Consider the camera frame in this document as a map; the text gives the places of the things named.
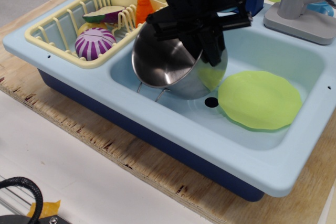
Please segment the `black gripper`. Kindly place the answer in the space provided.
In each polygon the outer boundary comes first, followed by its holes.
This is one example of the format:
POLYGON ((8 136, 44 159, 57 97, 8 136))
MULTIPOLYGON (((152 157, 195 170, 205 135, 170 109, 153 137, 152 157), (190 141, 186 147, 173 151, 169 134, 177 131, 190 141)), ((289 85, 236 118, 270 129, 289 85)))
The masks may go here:
POLYGON ((251 13, 246 0, 166 0, 167 7, 146 18, 160 40, 179 38, 197 60, 202 51, 212 67, 222 61, 226 49, 222 31, 249 27, 251 13))

